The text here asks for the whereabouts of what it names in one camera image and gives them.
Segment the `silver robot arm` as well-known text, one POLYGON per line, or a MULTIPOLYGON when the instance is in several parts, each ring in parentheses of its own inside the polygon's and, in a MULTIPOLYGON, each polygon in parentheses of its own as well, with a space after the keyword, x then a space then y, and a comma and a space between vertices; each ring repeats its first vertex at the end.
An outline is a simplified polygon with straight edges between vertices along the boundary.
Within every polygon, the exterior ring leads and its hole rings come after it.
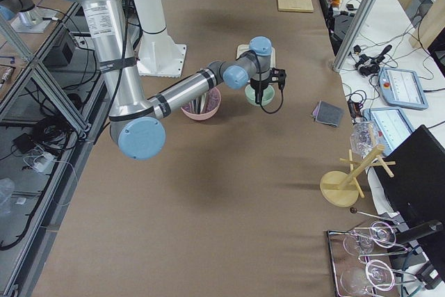
POLYGON ((34 8, 33 0, 1 0, 1 16, 8 21, 18 13, 27 13, 34 8))
POLYGON ((271 65, 270 40, 259 36, 235 61, 212 62, 146 98, 141 76, 180 74, 186 50, 168 35, 161 0, 73 1, 83 8, 112 100, 108 113, 111 137, 132 159, 145 160, 158 154, 165 143, 161 120, 218 84, 233 89, 249 85, 260 104, 268 85, 284 76, 271 65))

